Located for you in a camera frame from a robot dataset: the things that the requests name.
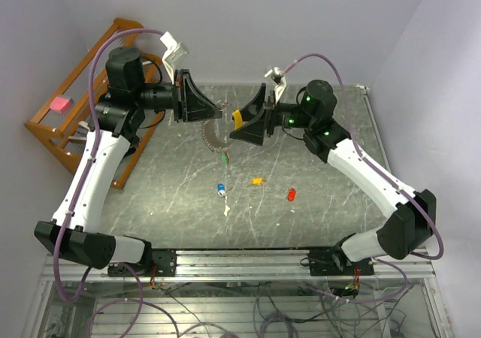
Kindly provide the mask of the large keyring yellow handle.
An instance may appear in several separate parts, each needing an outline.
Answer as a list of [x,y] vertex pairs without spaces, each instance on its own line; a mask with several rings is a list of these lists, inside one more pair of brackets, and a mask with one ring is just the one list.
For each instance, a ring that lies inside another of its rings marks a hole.
[[227,152],[234,143],[234,140],[230,138],[230,133],[234,130],[232,114],[236,107],[231,103],[221,101],[218,101],[216,105],[222,116],[202,122],[201,137],[211,152],[223,153]]

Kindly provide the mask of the green key tag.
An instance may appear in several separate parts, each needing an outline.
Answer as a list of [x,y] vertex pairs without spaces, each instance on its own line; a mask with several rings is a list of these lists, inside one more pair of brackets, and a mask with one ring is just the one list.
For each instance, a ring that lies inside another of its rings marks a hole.
[[229,164],[228,156],[224,152],[221,154],[221,157],[225,164]]

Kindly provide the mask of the blue tag key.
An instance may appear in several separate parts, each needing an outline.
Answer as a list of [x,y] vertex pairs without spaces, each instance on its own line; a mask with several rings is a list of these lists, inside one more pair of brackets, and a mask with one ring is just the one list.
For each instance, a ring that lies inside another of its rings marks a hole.
[[226,185],[224,185],[222,183],[217,185],[217,194],[221,198],[224,198],[230,190],[231,189],[229,187],[227,187]]

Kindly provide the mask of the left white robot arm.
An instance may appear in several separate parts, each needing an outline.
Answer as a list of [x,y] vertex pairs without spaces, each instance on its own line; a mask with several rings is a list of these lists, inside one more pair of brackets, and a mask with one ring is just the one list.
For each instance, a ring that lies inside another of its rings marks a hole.
[[126,263],[133,274],[144,276],[153,268],[151,243],[98,231],[119,163],[137,137],[146,110],[171,110],[183,122],[218,119],[222,113],[187,70],[175,71],[173,83],[148,83],[142,54],[134,47],[110,51],[105,67],[107,93],[94,106],[77,172],[59,209],[50,221],[37,223],[34,235],[57,258],[95,269]]

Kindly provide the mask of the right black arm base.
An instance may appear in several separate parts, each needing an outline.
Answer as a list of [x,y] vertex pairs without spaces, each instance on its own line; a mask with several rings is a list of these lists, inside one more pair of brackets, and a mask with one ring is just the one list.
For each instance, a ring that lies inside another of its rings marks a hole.
[[319,247],[308,251],[300,260],[302,267],[307,267],[311,276],[373,276],[374,267],[371,259],[365,258],[356,263],[346,263],[339,268],[328,247]]

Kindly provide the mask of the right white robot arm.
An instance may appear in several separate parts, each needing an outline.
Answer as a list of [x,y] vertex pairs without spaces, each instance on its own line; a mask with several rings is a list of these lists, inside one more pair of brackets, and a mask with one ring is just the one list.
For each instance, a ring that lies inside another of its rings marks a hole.
[[231,139],[261,146],[275,128],[300,128],[307,149],[354,182],[380,209],[385,223],[350,234],[328,250],[327,262],[339,274],[358,261],[388,255],[401,260],[435,234],[437,200],[391,175],[374,161],[333,117],[337,98],[331,85],[312,80],[298,91],[294,104],[280,103],[261,86],[256,96],[232,114]]

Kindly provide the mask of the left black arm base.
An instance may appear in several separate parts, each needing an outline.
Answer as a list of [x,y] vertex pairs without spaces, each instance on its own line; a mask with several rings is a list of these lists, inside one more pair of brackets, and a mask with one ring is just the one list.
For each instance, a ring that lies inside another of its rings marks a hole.
[[172,249],[147,248],[139,263],[110,264],[107,276],[110,278],[133,276],[128,265],[139,277],[174,277],[177,269],[177,254]]

